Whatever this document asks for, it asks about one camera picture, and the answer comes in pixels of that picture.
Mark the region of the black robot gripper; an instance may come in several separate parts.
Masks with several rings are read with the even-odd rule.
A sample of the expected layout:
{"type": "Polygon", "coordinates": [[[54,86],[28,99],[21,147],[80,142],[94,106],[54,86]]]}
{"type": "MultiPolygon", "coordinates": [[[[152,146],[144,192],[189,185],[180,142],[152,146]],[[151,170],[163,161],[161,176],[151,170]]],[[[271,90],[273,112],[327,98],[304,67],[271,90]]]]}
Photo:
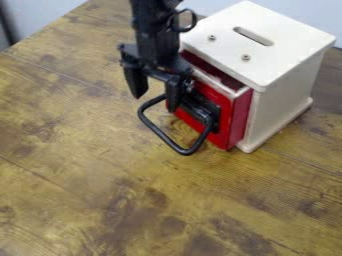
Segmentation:
{"type": "Polygon", "coordinates": [[[192,68],[183,59],[180,30],[171,28],[145,33],[135,31],[133,43],[120,43],[120,65],[132,96],[139,99],[148,90],[148,78],[165,83],[167,108],[173,112],[180,103],[181,84],[191,80],[192,68]]]}

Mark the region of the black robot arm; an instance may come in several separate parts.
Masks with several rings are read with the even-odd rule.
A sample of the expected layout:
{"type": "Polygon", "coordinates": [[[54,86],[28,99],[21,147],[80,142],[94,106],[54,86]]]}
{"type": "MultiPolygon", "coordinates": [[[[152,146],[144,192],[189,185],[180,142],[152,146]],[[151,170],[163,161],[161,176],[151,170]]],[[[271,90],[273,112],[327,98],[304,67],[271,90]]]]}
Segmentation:
{"type": "Polygon", "coordinates": [[[181,1],[129,0],[136,43],[117,45],[132,96],[139,99],[144,95],[149,77],[163,81],[169,112],[180,105],[192,73],[179,53],[180,34],[196,26],[197,16],[188,8],[176,10],[181,1]]]}

